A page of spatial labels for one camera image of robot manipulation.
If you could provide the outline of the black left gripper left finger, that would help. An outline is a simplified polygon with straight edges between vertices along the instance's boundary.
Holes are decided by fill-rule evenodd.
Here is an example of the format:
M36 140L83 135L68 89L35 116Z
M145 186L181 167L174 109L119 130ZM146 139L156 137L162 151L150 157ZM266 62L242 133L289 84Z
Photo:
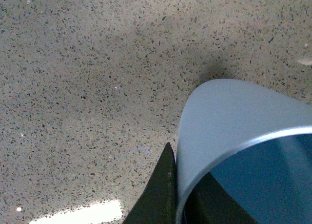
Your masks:
M174 224L176 218L176 162L166 143L147 185L125 224Z

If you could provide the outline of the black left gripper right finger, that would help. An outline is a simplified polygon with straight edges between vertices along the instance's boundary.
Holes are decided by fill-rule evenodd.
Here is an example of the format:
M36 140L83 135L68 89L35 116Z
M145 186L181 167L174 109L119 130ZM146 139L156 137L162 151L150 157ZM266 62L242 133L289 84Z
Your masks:
M256 224L257 221L207 173L191 191L183 214L185 224Z

